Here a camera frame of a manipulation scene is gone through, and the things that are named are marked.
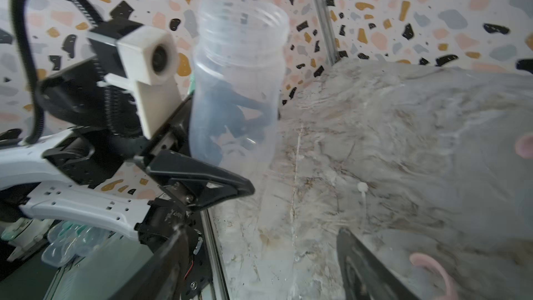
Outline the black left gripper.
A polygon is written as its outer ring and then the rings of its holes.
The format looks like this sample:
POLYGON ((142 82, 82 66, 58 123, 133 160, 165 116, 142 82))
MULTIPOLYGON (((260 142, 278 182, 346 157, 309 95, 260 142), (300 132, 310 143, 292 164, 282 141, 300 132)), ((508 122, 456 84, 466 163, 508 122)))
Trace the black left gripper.
MULTIPOLYGON (((80 62, 37 82, 37 104, 73 124, 43 157, 78 185, 95 188, 149 145, 142 134, 133 96, 105 86, 96 58, 80 62)), ((145 173, 188 211, 203 211, 255 193, 250 180, 172 150, 145 158, 145 173)))

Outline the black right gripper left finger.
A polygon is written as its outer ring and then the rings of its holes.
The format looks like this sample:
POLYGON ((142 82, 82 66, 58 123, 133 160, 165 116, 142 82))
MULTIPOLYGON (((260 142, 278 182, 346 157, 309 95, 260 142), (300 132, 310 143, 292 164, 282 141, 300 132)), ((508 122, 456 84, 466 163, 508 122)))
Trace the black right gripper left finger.
POLYGON ((110 298, 180 299, 189 266, 187 233, 183 226, 177 226, 165 244, 110 298))

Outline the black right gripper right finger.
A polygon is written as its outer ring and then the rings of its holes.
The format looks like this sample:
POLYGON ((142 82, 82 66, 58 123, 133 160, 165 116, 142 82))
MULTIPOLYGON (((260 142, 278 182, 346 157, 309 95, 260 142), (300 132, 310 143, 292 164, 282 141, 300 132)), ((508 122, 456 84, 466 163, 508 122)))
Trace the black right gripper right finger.
POLYGON ((347 299, 417 299, 348 229, 337 236, 337 257, 347 299))

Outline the clear straw disc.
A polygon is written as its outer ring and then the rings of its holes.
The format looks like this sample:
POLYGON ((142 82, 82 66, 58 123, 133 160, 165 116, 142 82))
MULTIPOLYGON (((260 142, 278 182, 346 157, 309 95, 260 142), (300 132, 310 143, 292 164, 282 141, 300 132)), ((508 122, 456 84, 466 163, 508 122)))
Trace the clear straw disc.
POLYGON ((367 193, 369 191, 369 186, 366 182, 359 182, 357 184, 357 189, 358 189, 358 192, 361 194, 361 197, 362 197, 362 205, 363 205, 363 217, 362 217, 362 221, 361 221, 361 234, 364 233, 365 229, 366 229, 366 221, 367 221, 367 218, 368 218, 368 204, 367 204, 367 199, 366 199, 366 196, 367 196, 367 193))

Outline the clear baby bottle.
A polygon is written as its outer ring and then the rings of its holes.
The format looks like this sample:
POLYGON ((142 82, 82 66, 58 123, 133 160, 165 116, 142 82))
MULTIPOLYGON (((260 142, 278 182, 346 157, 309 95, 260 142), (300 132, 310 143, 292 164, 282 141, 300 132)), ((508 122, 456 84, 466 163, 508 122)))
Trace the clear baby bottle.
POLYGON ((275 150, 290 20, 258 0, 201 0, 197 18, 190 152, 259 179, 275 150))

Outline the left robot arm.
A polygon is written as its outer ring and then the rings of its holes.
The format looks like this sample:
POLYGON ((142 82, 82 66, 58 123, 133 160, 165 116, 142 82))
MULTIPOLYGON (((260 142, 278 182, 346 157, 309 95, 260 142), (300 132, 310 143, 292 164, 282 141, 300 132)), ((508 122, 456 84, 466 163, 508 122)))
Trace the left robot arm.
POLYGON ((1 141, 1 220, 77 222, 113 231, 157 250, 176 232, 189 232, 189 213, 250 196, 250 180, 192 157, 195 94, 152 139, 122 138, 102 124, 76 126, 25 145, 1 141), (97 190, 127 161, 167 199, 114 197, 97 190))

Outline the pink bottle cap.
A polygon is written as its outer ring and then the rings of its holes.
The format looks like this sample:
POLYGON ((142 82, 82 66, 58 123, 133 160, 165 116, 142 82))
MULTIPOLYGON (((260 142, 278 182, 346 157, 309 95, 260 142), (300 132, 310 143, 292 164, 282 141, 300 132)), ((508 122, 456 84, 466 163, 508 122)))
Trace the pink bottle cap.
POLYGON ((533 134, 527 133, 517 139, 514 145, 517 155, 524 159, 533 159, 533 134))

